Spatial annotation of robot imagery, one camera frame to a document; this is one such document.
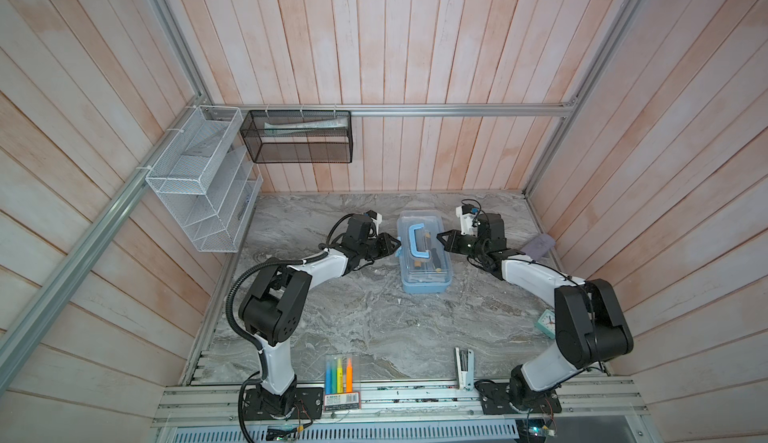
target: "yellow highlighter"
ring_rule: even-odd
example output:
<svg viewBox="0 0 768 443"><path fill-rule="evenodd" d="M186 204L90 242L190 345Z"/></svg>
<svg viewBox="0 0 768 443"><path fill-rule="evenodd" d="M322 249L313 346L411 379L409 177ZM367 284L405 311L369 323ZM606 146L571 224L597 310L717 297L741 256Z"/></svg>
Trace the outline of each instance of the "yellow highlighter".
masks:
<svg viewBox="0 0 768 443"><path fill-rule="evenodd" d="M346 392L352 393L352 359L346 359Z"/></svg>
<svg viewBox="0 0 768 443"><path fill-rule="evenodd" d="M336 393L344 392L344 371L341 368L341 358L336 359Z"/></svg>

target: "blue handle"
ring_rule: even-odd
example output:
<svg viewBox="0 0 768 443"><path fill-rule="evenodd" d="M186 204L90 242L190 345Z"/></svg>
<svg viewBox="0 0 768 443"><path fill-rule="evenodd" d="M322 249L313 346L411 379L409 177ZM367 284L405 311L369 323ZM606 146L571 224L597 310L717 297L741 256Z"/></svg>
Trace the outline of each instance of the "blue handle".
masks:
<svg viewBox="0 0 768 443"><path fill-rule="evenodd" d="M414 258L429 259L429 252L418 251L416 248L416 230L421 228L424 228L424 223L417 223L416 225L408 227L408 236L411 240L411 254Z"/></svg>

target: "white wire mesh basket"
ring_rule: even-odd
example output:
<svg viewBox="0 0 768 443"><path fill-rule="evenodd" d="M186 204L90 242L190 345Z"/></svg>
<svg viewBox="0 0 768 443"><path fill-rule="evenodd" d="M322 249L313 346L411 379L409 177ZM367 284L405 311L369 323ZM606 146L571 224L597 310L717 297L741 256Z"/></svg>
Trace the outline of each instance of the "white wire mesh basket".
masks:
<svg viewBox="0 0 768 443"><path fill-rule="evenodd" d="M228 152L204 195L158 193L181 228L199 251L236 251L236 234L244 219L255 185L249 181L254 164L245 158L246 148Z"/></svg>
<svg viewBox="0 0 768 443"><path fill-rule="evenodd" d="M240 108L198 106L149 171L150 187L204 195L242 124Z"/></svg>

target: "highlighter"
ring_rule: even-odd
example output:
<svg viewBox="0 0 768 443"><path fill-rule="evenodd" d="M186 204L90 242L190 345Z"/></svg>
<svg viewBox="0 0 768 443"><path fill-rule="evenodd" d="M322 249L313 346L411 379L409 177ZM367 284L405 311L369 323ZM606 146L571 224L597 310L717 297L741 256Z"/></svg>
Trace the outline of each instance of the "highlighter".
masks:
<svg viewBox="0 0 768 443"><path fill-rule="evenodd" d="M346 392L352 393L352 359L346 359Z"/></svg>
<svg viewBox="0 0 768 443"><path fill-rule="evenodd" d="M333 379L331 378L331 362L326 360L326 395L333 393Z"/></svg>
<svg viewBox="0 0 768 443"><path fill-rule="evenodd" d="M344 392L344 371L341 368L341 358L336 359L336 393Z"/></svg>

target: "transparent toolbox lid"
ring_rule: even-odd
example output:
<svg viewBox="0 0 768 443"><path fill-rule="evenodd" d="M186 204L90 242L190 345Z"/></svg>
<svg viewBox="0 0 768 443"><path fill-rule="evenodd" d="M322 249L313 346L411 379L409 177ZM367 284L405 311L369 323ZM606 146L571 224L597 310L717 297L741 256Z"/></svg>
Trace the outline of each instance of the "transparent toolbox lid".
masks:
<svg viewBox="0 0 768 443"><path fill-rule="evenodd" d="M448 283L451 260L438 241L445 231L437 211L409 210L400 213L397 232L402 241L400 272L406 283Z"/></svg>

